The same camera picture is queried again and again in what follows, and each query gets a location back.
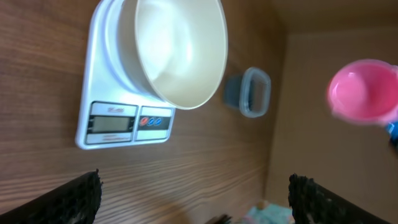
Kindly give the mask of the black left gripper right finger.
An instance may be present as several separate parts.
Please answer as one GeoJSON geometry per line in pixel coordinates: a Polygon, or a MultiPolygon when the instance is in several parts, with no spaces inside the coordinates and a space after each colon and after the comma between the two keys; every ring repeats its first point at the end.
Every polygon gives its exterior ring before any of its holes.
{"type": "Polygon", "coordinates": [[[288,201],[295,224],[388,224],[306,176],[289,177],[288,201]]]}

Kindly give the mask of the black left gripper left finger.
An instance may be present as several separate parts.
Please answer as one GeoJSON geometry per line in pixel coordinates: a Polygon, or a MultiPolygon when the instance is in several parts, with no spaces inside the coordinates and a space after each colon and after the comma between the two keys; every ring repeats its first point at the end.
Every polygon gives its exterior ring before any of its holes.
{"type": "Polygon", "coordinates": [[[1,224],[92,224],[101,205],[103,182],[98,172],[87,172],[3,213],[1,224]]]}

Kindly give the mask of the pink measuring scoop blue handle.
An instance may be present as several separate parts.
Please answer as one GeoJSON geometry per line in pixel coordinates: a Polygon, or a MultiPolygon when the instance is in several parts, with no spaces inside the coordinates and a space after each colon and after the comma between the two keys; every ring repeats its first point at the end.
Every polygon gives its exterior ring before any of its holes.
{"type": "Polygon", "coordinates": [[[363,59],[341,68],[326,88],[331,114],[347,123],[378,125],[397,150],[397,65],[363,59]]]}

